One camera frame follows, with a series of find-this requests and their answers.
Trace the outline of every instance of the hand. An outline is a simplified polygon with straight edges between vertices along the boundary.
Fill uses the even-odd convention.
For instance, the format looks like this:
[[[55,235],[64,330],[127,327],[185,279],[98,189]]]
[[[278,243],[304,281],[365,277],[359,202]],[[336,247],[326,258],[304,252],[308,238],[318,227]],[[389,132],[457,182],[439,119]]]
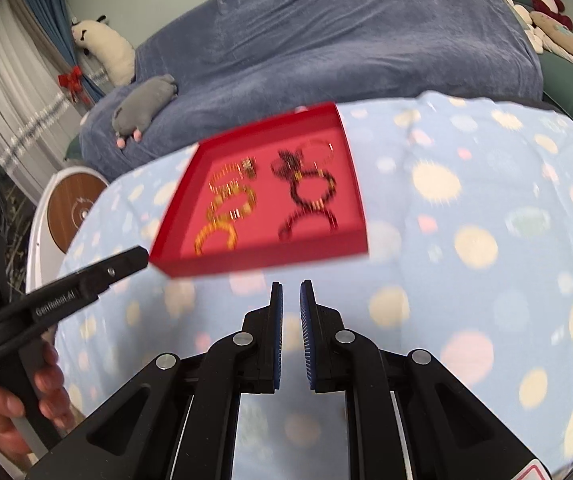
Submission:
[[[52,420],[58,428],[70,430],[74,425],[71,401],[64,389],[64,374],[57,366],[58,355],[55,348],[44,343],[46,366],[35,374],[35,383],[44,393],[40,400],[40,411]],[[17,465],[24,466],[30,449],[13,426],[11,417],[24,416],[22,402],[0,386],[0,452]]]

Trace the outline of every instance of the light blue polka dot tablecloth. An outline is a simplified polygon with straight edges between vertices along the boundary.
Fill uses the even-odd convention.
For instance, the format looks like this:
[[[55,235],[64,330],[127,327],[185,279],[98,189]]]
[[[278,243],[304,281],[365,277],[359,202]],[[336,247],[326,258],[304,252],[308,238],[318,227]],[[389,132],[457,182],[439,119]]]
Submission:
[[[346,479],[341,395],[308,389],[299,285],[381,348],[426,348],[545,463],[573,460],[573,123],[554,112],[429,92],[340,105],[369,256],[115,285],[58,330],[66,384],[90,413],[156,354],[205,351],[284,285],[282,386],[244,396],[234,476]],[[93,207],[62,274],[149,248],[187,148],[121,177]]]

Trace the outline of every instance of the red box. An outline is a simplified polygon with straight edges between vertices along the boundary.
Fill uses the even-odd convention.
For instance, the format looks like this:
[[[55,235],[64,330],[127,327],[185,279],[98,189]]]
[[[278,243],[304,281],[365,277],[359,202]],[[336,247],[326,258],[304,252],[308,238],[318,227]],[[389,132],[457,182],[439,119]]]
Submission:
[[[321,168],[336,180],[337,193],[327,209],[337,218],[338,228],[331,230],[326,216],[307,216],[294,224],[292,237],[282,241],[279,228],[299,208],[291,199],[289,183],[276,177],[270,165],[278,159],[278,150],[293,152],[311,140],[320,142],[318,146],[328,142],[333,147],[333,160]],[[212,175],[225,164],[249,156],[255,159],[257,178],[245,178],[240,183],[255,191],[257,204],[249,216],[233,223],[238,235],[236,247],[227,250],[227,234],[216,232],[198,256],[195,238],[208,223],[206,211],[214,199],[208,184]],[[317,199],[327,189],[322,178],[304,179],[301,184],[300,196],[306,200]],[[244,194],[232,198],[218,213],[239,207],[245,199]],[[202,142],[169,203],[150,261],[169,276],[199,276],[326,260],[367,250],[358,179],[342,121],[331,103],[241,126]]]

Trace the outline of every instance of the red ribbon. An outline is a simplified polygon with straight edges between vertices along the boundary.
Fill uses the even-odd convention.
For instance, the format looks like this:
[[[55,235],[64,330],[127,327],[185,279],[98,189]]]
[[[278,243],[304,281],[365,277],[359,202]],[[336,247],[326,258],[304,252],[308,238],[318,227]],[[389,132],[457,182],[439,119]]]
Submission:
[[[82,69],[76,65],[73,67],[70,74],[59,75],[57,77],[57,81],[61,87],[66,88],[71,92],[71,100],[74,103],[76,103],[78,97],[80,97],[84,104],[90,105],[90,99],[82,86],[82,76]]]

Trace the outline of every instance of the metal screw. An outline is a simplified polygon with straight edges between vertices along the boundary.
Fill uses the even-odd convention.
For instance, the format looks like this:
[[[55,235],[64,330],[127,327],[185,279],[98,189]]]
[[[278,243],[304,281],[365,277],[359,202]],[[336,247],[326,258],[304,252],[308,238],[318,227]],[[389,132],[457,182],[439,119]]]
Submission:
[[[431,354],[426,350],[416,350],[411,354],[411,359],[419,365],[428,365],[431,362]]]
[[[338,343],[348,344],[356,340],[356,335],[351,330],[340,330],[336,333],[335,338]]]
[[[233,336],[233,342],[237,346],[247,346],[253,342],[253,336],[248,332],[238,332]]]
[[[177,359],[171,354],[163,354],[155,360],[155,365],[160,370],[168,370],[169,368],[173,368],[176,362]]]

